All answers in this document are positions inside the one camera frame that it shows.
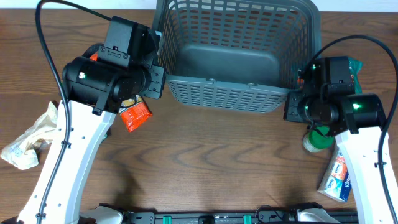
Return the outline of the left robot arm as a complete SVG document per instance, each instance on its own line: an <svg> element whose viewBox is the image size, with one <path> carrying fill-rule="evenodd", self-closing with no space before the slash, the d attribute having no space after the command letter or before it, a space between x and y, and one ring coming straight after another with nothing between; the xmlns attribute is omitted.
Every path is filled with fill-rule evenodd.
<svg viewBox="0 0 398 224"><path fill-rule="evenodd" d="M66 64L56 137L18 223L78 223L97 150L125 100L158 99L165 72L156 60L162 34L112 17L104 44Z"/></svg>

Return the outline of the Kleenex tissue multipack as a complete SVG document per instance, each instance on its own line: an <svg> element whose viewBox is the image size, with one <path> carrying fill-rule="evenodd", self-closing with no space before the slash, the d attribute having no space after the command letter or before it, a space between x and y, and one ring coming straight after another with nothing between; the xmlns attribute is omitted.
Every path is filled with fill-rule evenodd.
<svg viewBox="0 0 398 224"><path fill-rule="evenodd" d="M337 202L345 203L349 199L351 180L346 161L337 146L318 187L318 192Z"/></svg>

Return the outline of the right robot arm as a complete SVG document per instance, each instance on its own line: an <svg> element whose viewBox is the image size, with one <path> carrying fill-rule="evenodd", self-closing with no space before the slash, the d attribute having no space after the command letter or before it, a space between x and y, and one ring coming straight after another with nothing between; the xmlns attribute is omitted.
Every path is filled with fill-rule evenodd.
<svg viewBox="0 0 398 224"><path fill-rule="evenodd" d="M327 126L348 163L360 223L397 223L397 182L389 155L387 116L374 93L357 94L348 57L316 59L287 95L284 120Z"/></svg>

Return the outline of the green coffee mix bag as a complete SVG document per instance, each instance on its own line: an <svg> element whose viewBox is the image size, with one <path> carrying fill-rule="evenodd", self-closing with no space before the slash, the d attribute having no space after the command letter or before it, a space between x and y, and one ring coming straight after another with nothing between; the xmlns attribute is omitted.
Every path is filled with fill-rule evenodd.
<svg viewBox="0 0 398 224"><path fill-rule="evenodd" d="M356 94L362 94L362 88L358 79L358 74L363 67L363 63L354 58L349 58L349 70L351 78L353 79L354 89Z"/></svg>

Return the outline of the green lid jar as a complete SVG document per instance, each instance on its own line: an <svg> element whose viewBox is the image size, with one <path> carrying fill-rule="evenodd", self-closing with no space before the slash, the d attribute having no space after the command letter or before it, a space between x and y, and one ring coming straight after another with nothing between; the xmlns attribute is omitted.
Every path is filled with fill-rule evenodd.
<svg viewBox="0 0 398 224"><path fill-rule="evenodd" d="M335 139L326 135L329 130L327 126L309 130L302 140L304 148L309 152L316 153L331 147Z"/></svg>

